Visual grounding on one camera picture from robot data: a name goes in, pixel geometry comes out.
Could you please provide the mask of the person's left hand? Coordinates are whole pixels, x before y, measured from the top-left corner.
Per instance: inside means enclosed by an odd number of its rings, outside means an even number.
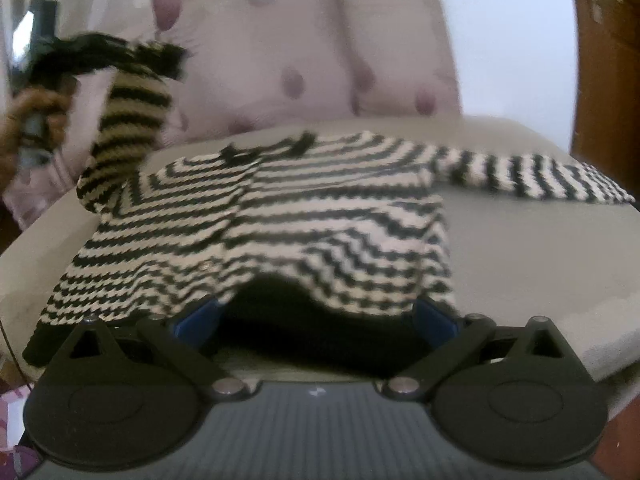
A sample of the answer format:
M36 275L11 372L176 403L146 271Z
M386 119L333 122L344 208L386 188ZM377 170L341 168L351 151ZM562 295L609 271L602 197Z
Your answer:
M46 130L48 150L55 150L65 140L67 116L72 107L75 84L58 91L41 86L17 93L1 114L1 192L18 173L21 148L35 128L35 120Z

